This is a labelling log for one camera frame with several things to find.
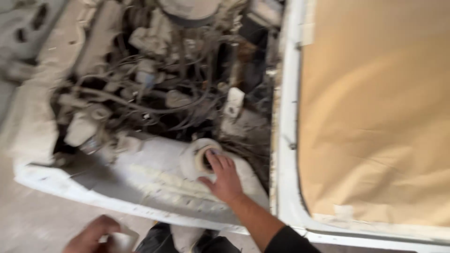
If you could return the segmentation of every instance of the black sleeve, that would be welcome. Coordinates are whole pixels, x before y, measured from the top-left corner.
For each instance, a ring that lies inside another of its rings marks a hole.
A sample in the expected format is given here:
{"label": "black sleeve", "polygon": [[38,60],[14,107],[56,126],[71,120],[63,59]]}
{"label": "black sleeve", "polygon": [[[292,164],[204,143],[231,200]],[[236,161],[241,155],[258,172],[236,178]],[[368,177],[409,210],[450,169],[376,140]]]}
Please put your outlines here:
{"label": "black sleeve", "polygon": [[270,240],[264,253],[320,253],[308,239],[299,235],[294,229],[285,226]]}

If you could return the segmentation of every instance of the brown masking paper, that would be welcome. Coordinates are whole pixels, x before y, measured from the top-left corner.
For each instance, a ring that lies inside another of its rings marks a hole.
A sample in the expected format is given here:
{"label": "brown masking paper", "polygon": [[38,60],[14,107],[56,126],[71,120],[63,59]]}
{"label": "brown masking paper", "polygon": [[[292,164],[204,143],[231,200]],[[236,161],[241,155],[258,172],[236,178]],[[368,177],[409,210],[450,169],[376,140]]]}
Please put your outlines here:
{"label": "brown masking paper", "polygon": [[450,226],[450,1],[317,0],[302,52],[310,213]]}

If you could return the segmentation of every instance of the floor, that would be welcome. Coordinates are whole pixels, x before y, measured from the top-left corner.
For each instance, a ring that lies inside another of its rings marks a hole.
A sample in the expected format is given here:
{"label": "floor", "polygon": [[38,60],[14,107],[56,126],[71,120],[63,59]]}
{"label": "floor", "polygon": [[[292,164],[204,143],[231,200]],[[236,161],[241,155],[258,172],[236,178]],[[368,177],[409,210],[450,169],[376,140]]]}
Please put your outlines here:
{"label": "floor", "polygon": [[[64,245],[90,220],[107,214],[140,234],[140,240],[152,227],[147,218],[98,208],[32,190],[13,180],[9,160],[0,157],[0,253],[59,253]],[[202,230],[172,226],[175,246],[181,253]],[[250,236],[221,233],[243,253],[259,250]],[[324,253],[389,253],[376,249],[316,245]]]}

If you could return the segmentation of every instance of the hand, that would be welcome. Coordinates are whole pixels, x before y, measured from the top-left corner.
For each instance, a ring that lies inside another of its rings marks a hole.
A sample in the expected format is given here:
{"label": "hand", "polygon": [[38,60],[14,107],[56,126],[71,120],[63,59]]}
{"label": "hand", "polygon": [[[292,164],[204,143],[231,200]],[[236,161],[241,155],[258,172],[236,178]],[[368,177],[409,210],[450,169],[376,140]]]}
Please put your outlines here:
{"label": "hand", "polygon": [[233,160],[225,155],[213,154],[211,150],[206,151],[206,158],[217,176],[213,183],[207,177],[199,177],[198,180],[204,183],[211,192],[230,205],[234,200],[244,195],[241,181],[236,172]]}
{"label": "hand", "polygon": [[107,253],[108,242],[99,243],[99,240],[113,232],[120,232],[120,224],[106,215],[99,216],[70,240],[63,253]]}

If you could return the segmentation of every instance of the engine bay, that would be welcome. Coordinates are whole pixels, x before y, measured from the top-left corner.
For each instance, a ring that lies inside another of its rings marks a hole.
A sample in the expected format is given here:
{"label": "engine bay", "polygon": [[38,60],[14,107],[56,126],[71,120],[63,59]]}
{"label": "engine bay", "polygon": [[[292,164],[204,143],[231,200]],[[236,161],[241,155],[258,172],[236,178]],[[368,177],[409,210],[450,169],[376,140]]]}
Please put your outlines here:
{"label": "engine bay", "polygon": [[115,163],[132,132],[211,138],[247,160],[268,191],[278,29],[250,18],[251,5],[224,0],[206,25],[186,27],[161,2],[103,2],[51,96],[55,164],[99,150]]}

